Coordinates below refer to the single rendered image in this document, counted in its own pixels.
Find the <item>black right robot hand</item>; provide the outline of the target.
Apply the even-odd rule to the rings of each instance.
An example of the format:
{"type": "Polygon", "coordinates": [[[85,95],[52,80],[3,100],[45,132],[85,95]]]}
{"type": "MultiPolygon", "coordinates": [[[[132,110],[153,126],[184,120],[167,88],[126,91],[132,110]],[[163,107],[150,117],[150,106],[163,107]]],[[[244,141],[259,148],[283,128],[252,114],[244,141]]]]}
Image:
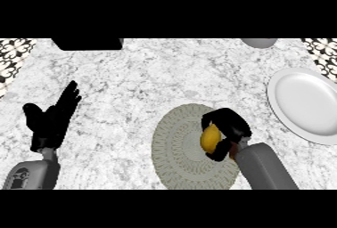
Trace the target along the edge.
{"type": "Polygon", "coordinates": [[[238,152],[238,144],[243,139],[252,137],[250,126],[229,108],[221,108],[207,114],[201,118],[201,128],[206,129],[210,124],[215,124],[225,135],[225,138],[216,145],[213,154],[207,154],[207,157],[216,161],[223,161],[226,155],[234,156],[238,152]]]}

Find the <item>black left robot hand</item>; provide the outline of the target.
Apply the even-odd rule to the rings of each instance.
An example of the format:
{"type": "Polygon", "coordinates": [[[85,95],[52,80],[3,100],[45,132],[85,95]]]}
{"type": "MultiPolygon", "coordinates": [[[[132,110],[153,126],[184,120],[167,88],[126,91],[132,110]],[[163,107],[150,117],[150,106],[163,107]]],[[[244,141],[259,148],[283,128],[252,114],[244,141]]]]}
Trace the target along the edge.
{"type": "Polygon", "coordinates": [[[58,149],[65,139],[70,119],[74,115],[82,96],[79,84],[71,81],[55,105],[48,110],[34,103],[22,106],[27,126],[33,132],[30,150],[37,152],[43,148],[58,149]]]}

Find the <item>yellow lemon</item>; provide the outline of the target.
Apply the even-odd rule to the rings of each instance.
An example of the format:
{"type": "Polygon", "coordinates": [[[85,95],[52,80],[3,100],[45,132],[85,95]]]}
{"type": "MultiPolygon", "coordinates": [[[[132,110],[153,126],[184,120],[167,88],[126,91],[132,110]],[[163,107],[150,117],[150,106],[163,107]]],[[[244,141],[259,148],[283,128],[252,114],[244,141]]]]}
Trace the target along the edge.
{"type": "Polygon", "coordinates": [[[213,153],[221,140],[222,140],[222,132],[221,132],[218,126],[215,124],[212,124],[203,131],[203,134],[200,137],[201,149],[206,152],[213,153]]]}

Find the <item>round beige woven placemat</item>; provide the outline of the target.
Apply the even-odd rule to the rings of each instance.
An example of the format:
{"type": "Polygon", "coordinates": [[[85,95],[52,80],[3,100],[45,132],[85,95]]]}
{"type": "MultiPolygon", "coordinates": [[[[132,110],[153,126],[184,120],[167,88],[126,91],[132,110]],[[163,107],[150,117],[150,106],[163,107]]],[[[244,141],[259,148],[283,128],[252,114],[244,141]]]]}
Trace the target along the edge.
{"type": "Polygon", "coordinates": [[[215,162],[200,146],[201,117],[213,111],[203,104],[184,104],[163,116],[151,142],[157,176],[170,190],[228,190],[240,173],[235,162],[215,162]]]}

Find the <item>white round plate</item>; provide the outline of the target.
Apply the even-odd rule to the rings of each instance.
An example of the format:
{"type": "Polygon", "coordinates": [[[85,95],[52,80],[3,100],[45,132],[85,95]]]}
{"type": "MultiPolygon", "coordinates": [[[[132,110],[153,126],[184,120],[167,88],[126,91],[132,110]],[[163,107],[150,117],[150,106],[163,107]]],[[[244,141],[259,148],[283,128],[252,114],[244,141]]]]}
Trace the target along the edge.
{"type": "Polygon", "coordinates": [[[337,145],[337,84],[311,69],[280,70],[266,88],[272,112],[308,141],[337,145]]]}

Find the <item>black box appliance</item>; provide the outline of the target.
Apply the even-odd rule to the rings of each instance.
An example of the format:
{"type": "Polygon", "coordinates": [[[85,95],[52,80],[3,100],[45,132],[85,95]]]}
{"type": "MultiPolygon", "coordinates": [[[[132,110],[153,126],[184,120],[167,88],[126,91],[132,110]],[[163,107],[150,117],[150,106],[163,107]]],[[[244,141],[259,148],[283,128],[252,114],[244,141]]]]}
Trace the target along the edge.
{"type": "Polygon", "coordinates": [[[116,51],[123,49],[123,38],[54,38],[64,51],[116,51]]]}

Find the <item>grey round bowl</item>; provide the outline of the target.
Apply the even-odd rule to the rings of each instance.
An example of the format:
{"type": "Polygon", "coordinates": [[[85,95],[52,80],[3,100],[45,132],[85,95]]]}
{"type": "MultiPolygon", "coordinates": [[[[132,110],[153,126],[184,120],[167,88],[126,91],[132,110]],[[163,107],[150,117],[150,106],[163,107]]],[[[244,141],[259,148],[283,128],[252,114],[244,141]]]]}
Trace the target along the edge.
{"type": "Polygon", "coordinates": [[[243,42],[253,48],[266,49],[277,43],[277,38],[243,38],[243,42]]]}

